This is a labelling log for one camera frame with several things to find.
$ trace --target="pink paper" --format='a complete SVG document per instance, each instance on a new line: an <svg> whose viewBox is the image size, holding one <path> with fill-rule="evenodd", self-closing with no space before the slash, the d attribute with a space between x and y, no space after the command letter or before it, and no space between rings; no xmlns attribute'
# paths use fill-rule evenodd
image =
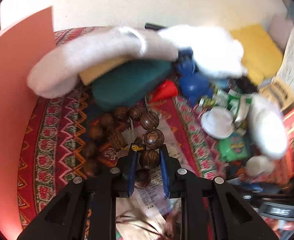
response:
<svg viewBox="0 0 294 240"><path fill-rule="evenodd" d="M22 226L17 174L23 137L37 96L27 87L30 69L55 48L52 8L0 31L0 231L15 240Z"/></svg>

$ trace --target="floor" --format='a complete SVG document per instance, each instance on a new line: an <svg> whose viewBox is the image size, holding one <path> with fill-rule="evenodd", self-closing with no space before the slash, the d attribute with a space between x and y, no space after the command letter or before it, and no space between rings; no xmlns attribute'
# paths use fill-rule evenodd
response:
<svg viewBox="0 0 294 240"><path fill-rule="evenodd" d="M220 25L227 29L261 23L268 28L274 14L285 15L282 0L3 0L1 26L47 6L54 7L54 30L93 25L145 22Z"/></svg>

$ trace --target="white plastic lid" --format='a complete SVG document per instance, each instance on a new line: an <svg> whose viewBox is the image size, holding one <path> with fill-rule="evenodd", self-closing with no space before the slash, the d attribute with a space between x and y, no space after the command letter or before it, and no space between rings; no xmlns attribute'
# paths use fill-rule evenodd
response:
<svg viewBox="0 0 294 240"><path fill-rule="evenodd" d="M221 106L214 106L201 117L201 126L216 139L225 139L234 131L232 113Z"/></svg>

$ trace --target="wooden bead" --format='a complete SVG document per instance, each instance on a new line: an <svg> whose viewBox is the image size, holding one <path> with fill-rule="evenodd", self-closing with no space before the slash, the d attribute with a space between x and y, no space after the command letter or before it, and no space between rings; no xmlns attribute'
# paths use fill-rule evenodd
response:
<svg viewBox="0 0 294 240"><path fill-rule="evenodd" d="M151 182L151 176L147 170L137 170L135 174L135 188L146 188Z"/></svg>
<svg viewBox="0 0 294 240"><path fill-rule="evenodd" d="M101 167L95 159L86 160L83 170L88 177L96 177L101 173Z"/></svg>
<svg viewBox="0 0 294 240"><path fill-rule="evenodd" d="M82 153L85 159L88 160L96 158L99 154L99 151L94 141L88 141L83 147Z"/></svg>
<svg viewBox="0 0 294 240"><path fill-rule="evenodd" d="M159 149L165 141L165 136L161 130L151 129L145 133L144 143L152 150Z"/></svg>
<svg viewBox="0 0 294 240"><path fill-rule="evenodd" d="M159 125L159 117L154 112L147 112L140 117L140 125L145 130L157 128Z"/></svg>
<svg viewBox="0 0 294 240"><path fill-rule="evenodd" d="M108 137L108 140L111 146L115 149L116 152L120 151L122 147L126 147L128 143L120 132L115 131Z"/></svg>
<svg viewBox="0 0 294 240"><path fill-rule="evenodd" d="M94 125L89 128L88 136L94 141L101 141L104 137L104 130L100 125Z"/></svg>
<svg viewBox="0 0 294 240"><path fill-rule="evenodd" d="M152 170L160 165L160 155L154 150L146 150L139 157L140 166L145 170Z"/></svg>
<svg viewBox="0 0 294 240"><path fill-rule="evenodd" d="M111 113L104 113L99 121L100 125L106 130L113 130L114 129L114 117Z"/></svg>
<svg viewBox="0 0 294 240"><path fill-rule="evenodd" d="M142 115L142 112L136 106L129 110L129 117L134 121L139 121L141 115Z"/></svg>
<svg viewBox="0 0 294 240"><path fill-rule="evenodd" d="M128 119L129 108L125 106L117 107L114 110L114 118L118 122L125 122Z"/></svg>

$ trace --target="white cup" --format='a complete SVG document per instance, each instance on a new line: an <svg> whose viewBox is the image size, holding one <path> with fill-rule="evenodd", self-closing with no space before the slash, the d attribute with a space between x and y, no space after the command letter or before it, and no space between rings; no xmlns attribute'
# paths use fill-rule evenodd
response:
<svg viewBox="0 0 294 240"><path fill-rule="evenodd" d="M250 177L262 174L270 174L274 171L275 165L266 156L259 155L251 157L245 167L246 174Z"/></svg>

